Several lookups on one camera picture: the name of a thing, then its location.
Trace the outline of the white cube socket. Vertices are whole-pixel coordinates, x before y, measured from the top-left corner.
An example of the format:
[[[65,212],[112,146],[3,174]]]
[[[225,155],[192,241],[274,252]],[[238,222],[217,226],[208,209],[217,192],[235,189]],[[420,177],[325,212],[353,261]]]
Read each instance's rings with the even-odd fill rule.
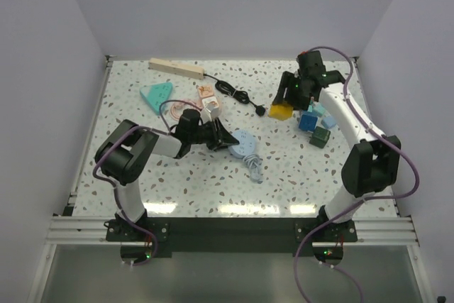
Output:
[[[221,114],[221,107],[216,99],[205,98],[202,100],[203,110],[202,113],[208,120],[212,121],[217,119]]]

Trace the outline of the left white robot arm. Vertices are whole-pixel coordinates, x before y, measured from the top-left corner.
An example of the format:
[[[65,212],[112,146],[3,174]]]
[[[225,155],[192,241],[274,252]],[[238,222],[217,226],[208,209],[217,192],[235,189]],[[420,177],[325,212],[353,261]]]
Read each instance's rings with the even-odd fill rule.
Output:
[[[146,213],[138,178],[151,155],[179,160],[193,145],[205,145],[217,151],[238,144],[220,119],[204,121],[196,109],[184,110],[169,133],[125,119],[97,150],[92,174],[111,184],[117,214],[124,220],[121,230],[130,240],[139,241],[146,235],[147,224],[141,219]]]

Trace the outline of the blue charger plug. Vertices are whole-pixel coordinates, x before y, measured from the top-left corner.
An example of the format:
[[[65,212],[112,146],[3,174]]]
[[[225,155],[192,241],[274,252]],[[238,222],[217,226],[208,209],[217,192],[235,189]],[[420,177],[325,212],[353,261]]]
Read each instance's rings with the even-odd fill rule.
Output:
[[[321,125],[325,129],[332,129],[337,125],[337,122],[332,116],[326,116],[322,119]]]

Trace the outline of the teal triangular power strip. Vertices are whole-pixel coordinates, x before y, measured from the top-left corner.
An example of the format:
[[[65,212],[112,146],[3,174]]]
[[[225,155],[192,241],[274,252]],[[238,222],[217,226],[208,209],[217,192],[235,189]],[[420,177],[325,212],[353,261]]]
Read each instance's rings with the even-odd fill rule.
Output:
[[[170,99],[173,93],[173,84],[171,82],[163,82],[152,84],[150,86],[141,87],[140,96],[154,114],[159,115],[160,105]]]

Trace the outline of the beige power strip red sockets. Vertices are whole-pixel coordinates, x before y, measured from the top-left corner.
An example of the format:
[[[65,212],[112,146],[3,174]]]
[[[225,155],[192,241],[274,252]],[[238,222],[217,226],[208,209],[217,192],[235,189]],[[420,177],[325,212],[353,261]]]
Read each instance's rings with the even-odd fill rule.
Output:
[[[178,75],[192,79],[203,79],[204,68],[196,65],[187,65],[170,60],[150,58],[148,61],[149,68],[154,71],[164,72],[171,75]]]

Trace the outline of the pink cube socket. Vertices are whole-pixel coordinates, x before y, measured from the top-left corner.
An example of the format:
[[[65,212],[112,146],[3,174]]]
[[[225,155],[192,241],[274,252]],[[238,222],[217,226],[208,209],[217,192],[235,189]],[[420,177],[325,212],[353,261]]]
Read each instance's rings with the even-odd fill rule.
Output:
[[[211,85],[201,85],[198,86],[196,90],[201,100],[213,97],[215,95],[213,87]]]

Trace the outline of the dark green dragon cube socket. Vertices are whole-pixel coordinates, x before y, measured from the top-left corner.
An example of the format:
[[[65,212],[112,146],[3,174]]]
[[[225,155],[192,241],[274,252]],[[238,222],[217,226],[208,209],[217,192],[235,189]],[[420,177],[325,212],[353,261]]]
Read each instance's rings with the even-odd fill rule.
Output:
[[[315,127],[309,143],[318,148],[324,148],[331,137],[331,132],[328,129],[317,126]]]

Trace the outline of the yellow cube socket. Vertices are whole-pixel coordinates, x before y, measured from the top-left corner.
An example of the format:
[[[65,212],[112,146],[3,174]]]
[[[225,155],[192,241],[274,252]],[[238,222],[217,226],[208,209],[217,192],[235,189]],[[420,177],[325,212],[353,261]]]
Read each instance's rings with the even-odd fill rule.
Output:
[[[288,104],[272,104],[270,106],[268,116],[272,119],[277,119],[279,121],[285,121],[292,117],[293,107]]]

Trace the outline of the blue cube socket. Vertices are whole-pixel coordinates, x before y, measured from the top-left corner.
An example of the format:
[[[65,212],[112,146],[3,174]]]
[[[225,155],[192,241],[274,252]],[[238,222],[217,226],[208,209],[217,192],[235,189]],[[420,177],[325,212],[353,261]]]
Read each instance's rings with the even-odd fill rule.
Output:
[[[303,111],[299,120],[299,129],[313,132],[318,122],[318,116],[312,112]]]

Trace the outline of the light teal charger plug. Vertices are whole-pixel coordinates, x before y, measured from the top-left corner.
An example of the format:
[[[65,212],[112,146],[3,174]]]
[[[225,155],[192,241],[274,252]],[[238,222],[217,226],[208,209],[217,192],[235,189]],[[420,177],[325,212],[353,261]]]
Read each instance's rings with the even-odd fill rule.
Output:
[[[322,117],[326,113],[326,109],[319,103],[311,105],[311,112],[313,115]]]

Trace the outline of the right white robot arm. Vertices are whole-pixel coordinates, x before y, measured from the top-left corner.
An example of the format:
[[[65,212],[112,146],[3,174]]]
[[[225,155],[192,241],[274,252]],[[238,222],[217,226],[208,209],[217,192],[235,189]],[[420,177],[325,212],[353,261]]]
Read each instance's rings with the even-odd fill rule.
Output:
[[[297,56],[298,70],[283,72],[272,109],[306,110],[311,101],[331,114],[350,147],[342,170],[342,185],[334,198],[320,208],[316,233],[332,241],[341,233],[341,223],[369,198],[396,182],[401,148],[396,136],[375,128],[348,89],[348,78],[328,71],[320,50],[312,48]]]

